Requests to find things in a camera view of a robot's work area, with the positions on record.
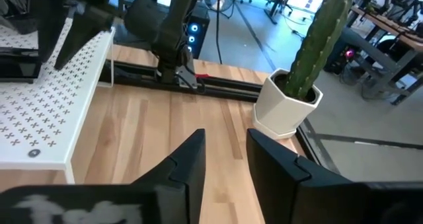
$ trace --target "blue led light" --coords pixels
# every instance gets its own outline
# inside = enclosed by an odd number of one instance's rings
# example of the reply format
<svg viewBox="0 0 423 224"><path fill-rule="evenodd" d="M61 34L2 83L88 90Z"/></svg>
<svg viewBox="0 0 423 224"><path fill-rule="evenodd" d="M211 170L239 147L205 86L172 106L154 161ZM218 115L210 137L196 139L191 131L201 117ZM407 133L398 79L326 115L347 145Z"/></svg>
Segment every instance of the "blue led light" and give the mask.
<svg viewBox="0 0 423 224"><path fill-rule="evenodd" d="M190 31L191 32L197 32L198 31L198 25L197 24L191 24Z"/></svg>

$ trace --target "wooden desk surface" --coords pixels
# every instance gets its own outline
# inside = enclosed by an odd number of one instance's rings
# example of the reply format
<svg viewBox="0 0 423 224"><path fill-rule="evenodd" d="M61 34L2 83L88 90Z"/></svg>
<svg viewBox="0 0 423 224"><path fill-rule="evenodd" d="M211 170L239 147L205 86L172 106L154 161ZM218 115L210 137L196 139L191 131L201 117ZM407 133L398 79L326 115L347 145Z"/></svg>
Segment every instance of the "wooden desk surface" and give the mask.
<svg viewBox="0 0 423 224"><path fill-rule="evenodd" d="M359 15L364 15L364 11L362 11L361 9L357 8L357 7L351 7L351 10L353 10L354 12L358 13ZM374 23L375 25L377 25L379 28L382 28L383 30L393 34L394 36L397 36L399 33L394 30L393 28L396 28L397 30L403 31L406 30L404 27L399 26L397 23L387 19L384 16L381 15L377 15L377 18L379 20L382 20L383 22L386 22L388 25L391 26L387 26L385 23L375 19L373 16L365 14L364 16L366 19L370 20L372 23ZM421 38L417 37L417 36L413 36L410 35L410 37L415 37L417 40L421 40ZM409 45L411 48L415 49L417 52L423 52L423 43L421 42L416 42L414 40L411 40L410 38L407 38L406 36L401 36L399 38L401 41L403 41L404 43L406 43L407 45Z"/></svg>
<svg viewBox="0 0 423 224"><path fill-rule="evenodd" d="M149 52L116 46L120 61L155 65ZM195 61L198 73L261 83L265 73ZM245 149L252 104L115 85L98 87L72 158L78 184L131 183L206 129L207 168L201 223L264 223ZM299 151L296 139L280 141ZM25 184L63 184L57 171L0 170L1 190Z"/></svg>

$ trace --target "white shelf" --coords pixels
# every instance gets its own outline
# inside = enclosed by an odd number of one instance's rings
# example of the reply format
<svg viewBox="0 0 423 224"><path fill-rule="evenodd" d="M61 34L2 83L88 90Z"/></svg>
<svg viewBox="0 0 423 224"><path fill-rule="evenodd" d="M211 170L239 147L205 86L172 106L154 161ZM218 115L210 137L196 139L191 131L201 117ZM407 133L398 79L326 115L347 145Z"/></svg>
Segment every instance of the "white shelf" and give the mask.
<svg viewBox="0 0 423 224"><path fill-rule="evenodd" d="M1 169L64 169L70 161L114 34L99 33L56 71L71 22L34 84L0 83ZM0 26L2 47L37 48L37 36Z"/></svg>

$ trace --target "black office chair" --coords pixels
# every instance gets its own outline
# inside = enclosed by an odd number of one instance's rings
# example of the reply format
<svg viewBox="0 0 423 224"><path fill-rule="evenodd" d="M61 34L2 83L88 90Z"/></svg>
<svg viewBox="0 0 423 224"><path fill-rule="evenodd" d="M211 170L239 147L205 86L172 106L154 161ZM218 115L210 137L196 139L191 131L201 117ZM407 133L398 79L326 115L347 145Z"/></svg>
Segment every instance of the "black office chair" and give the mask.
<svg viewBox="0 0 423 224"><path fill-rule="evenodd" d="M264 12L267 14L267 16L269 17L269 19L272 21L273 24L277 24L277 22L273 19L273 16L275 15L275 12L278 6L281 7L280 13L282 13L282 9L284 9L284 7L288 7L291 10L288 13L288 15L291 15L293 11L292 7L288 5L288 0L269 0L266 3L266 6L269 5L269 3L273 3L272 9L270 10L270 12L267 11L267 9L264 9Z"/></svg>

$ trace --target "desk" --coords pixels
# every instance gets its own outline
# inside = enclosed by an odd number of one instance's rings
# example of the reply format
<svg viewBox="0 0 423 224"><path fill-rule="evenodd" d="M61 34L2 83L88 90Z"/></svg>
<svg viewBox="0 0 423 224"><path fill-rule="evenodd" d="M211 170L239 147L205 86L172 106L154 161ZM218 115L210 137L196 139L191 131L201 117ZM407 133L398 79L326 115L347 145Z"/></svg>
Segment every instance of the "desk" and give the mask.
<svg viewBox="0 0 423 224"><path fill-rule="evenodd" d="M36 82L0 83L0 169L64 170L67 183L75 182L71 157L114 29L98 34L56 71L54 61L71 23L66 20ZM19 35L0 27L0 46L37 48L37 32Z"/></svg>
<svg viewBox="0 0 423 224"><path fill-rule="evenodd" d="M376 25L376 27L366 36L366 40L370 40L375 33L379 29L383 29L394 36L398 36L399 33L397 30L405 30L405 28L400 27L396 23L386 19L383 16L377 16L379 19L375 19L371 15L365 14L361 9L357 7L351 7L351 14L348 17L347 21L347 27L352 26L354 21L358 18L359 15L364 15L364 17L368 20L370 20L372 23ZM377 50L376 53L373 55L369 54L373 59L376 59L379 63L381 60L386 61L386 63L380 63L383 67L386 67L388 70L388 73L384 74L383 76L376 77L374 79L377 80L376 84L374 84L368 91L369 96L375 96L379 91L394 91L395 93L399 93L400 95L395 99L395 101L392 102L394 105L400 104L403 100L405 100L408 96L410 96L413 92L415 92L418 88L420 88L421 85L423 85L423 78L419 78L416 80L415 83L413 83L409 88L406 90L403 89L396 89L392 88L392 86L389 84L391 82L391 79L406 65L408 64L417 54L423 52L423 43L416 42L414 40L411 40L410 38L407 38L406 36L400 36L399 40L410 46L410 50L398 61L393 61L389 56L386 56L379 50L373 48L372 50ZM363 68L366 69L367 72L371 72L371 65L363 65Z"/></svg>
<svg viewBox="0 0 423 224"><path fill-rule="evenodd" d="M118 61L155 65L149 52L114 47ZM206 61L198 73L261 83L267 74ZM200 223L264 223L245 150L252 104L115 85L96 89L72 158L77 183L130 183L157 165L195 129L206 129L207 170ZM295 138L280 141L299 151ZM63 182L57 172L0 172L0 188Z"/></svg>

